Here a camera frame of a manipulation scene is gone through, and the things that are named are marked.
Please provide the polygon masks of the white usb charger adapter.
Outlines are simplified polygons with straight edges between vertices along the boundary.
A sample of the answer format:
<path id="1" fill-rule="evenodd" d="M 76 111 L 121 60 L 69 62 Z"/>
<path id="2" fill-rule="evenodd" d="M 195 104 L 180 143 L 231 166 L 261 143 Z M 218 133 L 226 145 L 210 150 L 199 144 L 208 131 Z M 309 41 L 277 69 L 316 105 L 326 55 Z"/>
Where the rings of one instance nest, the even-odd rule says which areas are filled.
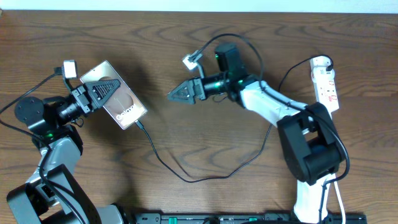
<path id="1" fill-rule="evenodd" d="M 310 59 L 311 79 L 316 83 L 321 80 L 333 80 L 335 71 L 333 61 L 327 55 L 320 55 Z"/>

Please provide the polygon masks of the white power strip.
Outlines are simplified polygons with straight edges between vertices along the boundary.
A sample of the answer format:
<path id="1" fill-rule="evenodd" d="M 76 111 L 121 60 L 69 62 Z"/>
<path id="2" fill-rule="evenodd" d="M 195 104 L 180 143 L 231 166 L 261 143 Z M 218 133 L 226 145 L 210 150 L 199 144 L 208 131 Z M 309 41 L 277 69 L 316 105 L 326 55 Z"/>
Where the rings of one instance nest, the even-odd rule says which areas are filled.
<path id="1" fill-rule="evenodd" d="M 335 78 L 313 82 L 316 101 L 323 104 L 329 114 L 339 109 L 338 95 L 336 92 Z"/>

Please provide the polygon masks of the Galaxy S25 Ultra smartphone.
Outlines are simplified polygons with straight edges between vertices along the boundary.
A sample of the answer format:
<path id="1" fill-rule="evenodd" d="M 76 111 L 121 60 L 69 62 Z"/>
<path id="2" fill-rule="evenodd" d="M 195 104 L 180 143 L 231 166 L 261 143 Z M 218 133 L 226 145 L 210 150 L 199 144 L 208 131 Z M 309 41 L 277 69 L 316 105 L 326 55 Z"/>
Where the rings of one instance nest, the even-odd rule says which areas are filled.
<path id="1" fill-rule="evenodd" d="M 80 78 L 82 83 L 114 79 L 118 79 L 121 85 L 104 104 L 103 108 L 117 122 L 121 129 L 127 129 L 147 113 L 147 108 L 127 86 L 126 82 L 111 64 L 105 60 Z"/>

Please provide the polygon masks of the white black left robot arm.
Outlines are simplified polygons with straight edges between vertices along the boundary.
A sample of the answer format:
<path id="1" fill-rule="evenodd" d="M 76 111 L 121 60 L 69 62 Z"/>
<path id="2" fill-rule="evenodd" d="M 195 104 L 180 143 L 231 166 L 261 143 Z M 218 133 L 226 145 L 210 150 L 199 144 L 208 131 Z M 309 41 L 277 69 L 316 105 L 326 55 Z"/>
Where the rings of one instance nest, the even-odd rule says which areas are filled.
<path id="1" fill-rule="evenodd" d="M 26 183 L 10 191 L 7 203 L 18 223 L 127 223 L 116 205 L 96 207 L 73 176 L 83 152 L 74 126 L 81 116 L 101 108 L 120 87 L 119 80 L 79 85 L 66 97 L 44 100 L 24 93 L 12 102 L 15 116 L 41 160 Z"/>

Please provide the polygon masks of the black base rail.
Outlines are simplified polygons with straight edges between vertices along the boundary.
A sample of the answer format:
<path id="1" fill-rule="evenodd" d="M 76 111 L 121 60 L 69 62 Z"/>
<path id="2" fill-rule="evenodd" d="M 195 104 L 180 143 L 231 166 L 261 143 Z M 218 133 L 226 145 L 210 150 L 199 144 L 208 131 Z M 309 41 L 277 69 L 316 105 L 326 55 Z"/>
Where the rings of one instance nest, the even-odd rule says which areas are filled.
<path id="1" fill-rule="evenodd" d="M 265 213 L 262 215 L 227 215 L 227 214 L 159 214 L 137 213 L 134 215 L 138 224 L 253 224 L 253 223 L 300 223 L 288 213 Z"/>

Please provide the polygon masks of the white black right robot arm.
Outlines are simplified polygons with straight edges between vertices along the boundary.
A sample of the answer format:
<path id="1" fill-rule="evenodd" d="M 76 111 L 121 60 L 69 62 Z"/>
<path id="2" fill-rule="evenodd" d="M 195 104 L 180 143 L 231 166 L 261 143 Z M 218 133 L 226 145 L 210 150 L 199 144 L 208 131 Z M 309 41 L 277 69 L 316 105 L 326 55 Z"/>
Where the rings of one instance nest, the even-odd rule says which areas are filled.
<path id="1" fill-rule="evenodd" d="M 302 223 L 323 223 L 328 212 L 326 200 L 341 162 L 350 165 L 348 151 L 339 137 L 332 112 L 339 104 L 335 88 L 334 63 L 328 55 L 308 58 L 316 102 L 308 105 L 292 100 L 268 83 L 248 73 L 234 43 L 215 49 L 219 73 L 207 76 L 200 63 L 201 50 L 186 55 L 182 62 L 199 76 L 185 80 L 168 93 L 170 101 L 193 105 L 197 100 L 226 93 L 244 109 L 257 113 L 276 127 L 285 162 L 297 179 L 294 215 Z"/>

